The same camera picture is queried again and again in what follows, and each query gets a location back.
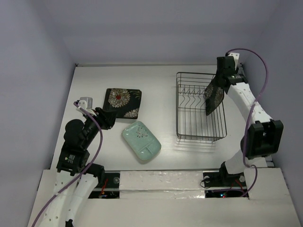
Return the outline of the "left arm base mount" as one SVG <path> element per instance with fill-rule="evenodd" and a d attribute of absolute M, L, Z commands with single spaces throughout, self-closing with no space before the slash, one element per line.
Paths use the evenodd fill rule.
<path fill-rule="evenodd" d="M 119 199 L 120 172 L 105 172 L 105 179 L 89 195 L 89 199 Z"/>

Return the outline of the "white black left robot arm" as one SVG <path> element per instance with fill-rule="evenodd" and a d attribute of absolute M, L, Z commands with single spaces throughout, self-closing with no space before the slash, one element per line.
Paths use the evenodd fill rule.
<path fill-rule="evenodd" d="M 94 163 L 101 148 L 88 161 L 88 147 L 97 134 L 114 126 L 116 113 L 76 107 L 86 120 L 74 119 L 65 126 L 53 194 L 34 219 L 34 227 L 75 227 L 93 189 L 106 183 L 104 167 Z"/>

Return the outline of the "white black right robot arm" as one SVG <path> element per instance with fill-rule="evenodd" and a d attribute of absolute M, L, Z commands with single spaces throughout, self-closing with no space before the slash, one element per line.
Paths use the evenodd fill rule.
<path fill-rule="evenodd" d="M 238 73 L 239 54 L 217 57 L 216 84 L 224 90 L 246 120 L 240 150 L 223 162 L 218 173 L 222 185 L 230 185 L 245 168 L 278 151 L 284 125 L 274 120 L 254 97 L 245 76 Z"/>

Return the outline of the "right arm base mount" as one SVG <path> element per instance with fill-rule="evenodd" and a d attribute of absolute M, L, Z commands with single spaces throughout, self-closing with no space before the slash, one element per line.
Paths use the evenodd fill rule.
<path fill-rule="evenodd" d="M 200 186 L 206 198 L 238 198 L 247 191 L 244 173 L 223 178 L 219 172 L 203 172 Z"/>

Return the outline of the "light green round plate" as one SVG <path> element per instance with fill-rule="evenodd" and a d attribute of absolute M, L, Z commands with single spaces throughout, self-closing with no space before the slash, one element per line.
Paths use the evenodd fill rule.
<path fill-rule="evenodd" d="M 122 136 L 143 162 L 152 160 L 161 150 L 161 143 L 141 121 L 135 121 L 122 131 Z"/>

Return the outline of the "black white floral square plate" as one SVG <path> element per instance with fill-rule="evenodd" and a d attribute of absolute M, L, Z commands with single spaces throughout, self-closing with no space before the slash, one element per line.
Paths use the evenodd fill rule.
<path fill-rule="evenodd" d="M 103 104 L 104 111 L 114 111 L 116 118 L 137 119 L 142 99 L 138 89 L 108 88 Z"/>

